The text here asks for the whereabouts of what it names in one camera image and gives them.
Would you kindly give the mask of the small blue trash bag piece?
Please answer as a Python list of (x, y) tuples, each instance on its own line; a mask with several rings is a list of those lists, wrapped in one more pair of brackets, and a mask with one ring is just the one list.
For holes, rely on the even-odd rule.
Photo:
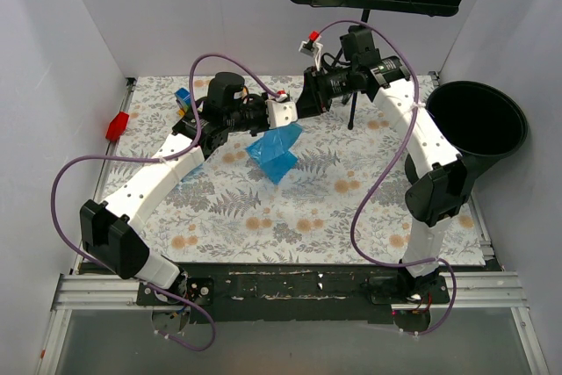
[(183, 176), (182, 181), (187, 180), (190, 177), (196, 177), (203, 169), (204, 169), (203, 165), (200, 164), (199, 166), (189, 171), (185, 176)]

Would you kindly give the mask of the blue trash bag roll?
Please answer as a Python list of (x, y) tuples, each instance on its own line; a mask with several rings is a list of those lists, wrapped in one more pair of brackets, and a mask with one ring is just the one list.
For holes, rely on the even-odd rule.
[(297, 123), (271, 129), (246, 147), (246, 151), (264, 175), (273, 184), (279, 184), (298, 161), (290, 149), (301, 134), (302, 127)]

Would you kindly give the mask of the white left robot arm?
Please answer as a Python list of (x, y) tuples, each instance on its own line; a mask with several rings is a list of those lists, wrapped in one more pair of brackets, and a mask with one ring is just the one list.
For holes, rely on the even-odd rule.
[(127, 183), (102, 202), (87, 201), (80, 210), (83, 248), (123, 279), (138, 278), (156, 285), (167, 304), (180, 303), (187, 284), (179, 267), (151, 249), (141, 232), (148, 218), (192, 170), (201, 165), (232, 132), (256, 135), (270, 127), (273, 98), (265, 93), (240, 94), (244, 78), (219, 72), (207, 94), (197, 101), (198, 115), (187, 112), (164, 143)]

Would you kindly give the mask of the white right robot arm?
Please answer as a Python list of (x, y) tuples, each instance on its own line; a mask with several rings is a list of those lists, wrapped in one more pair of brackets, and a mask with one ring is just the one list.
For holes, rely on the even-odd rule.
[(340, 38), (347, 65), (304, 73), (296, 103), (299, 119), (328, 112), (334, 99), (363, 93), (387, 117), (402, 139), (398, 151), (365, 197), (371, 198), (396, 162), (407, 154), (416, 180), (405, 193), (412, 216), (406, 252), (394, 266), (407, 275), (397, 281), (398, 294), (417, 302), (429, 292), (427, 277), (444, 260), (439, 256), (444, 234), (472, 192), (476, 172), (472, 161), (454, 147), (430, 116), (420, 96), (416, 73), (402, 53), (384, 58), (374, 46), (378, 30), (356, 20)]

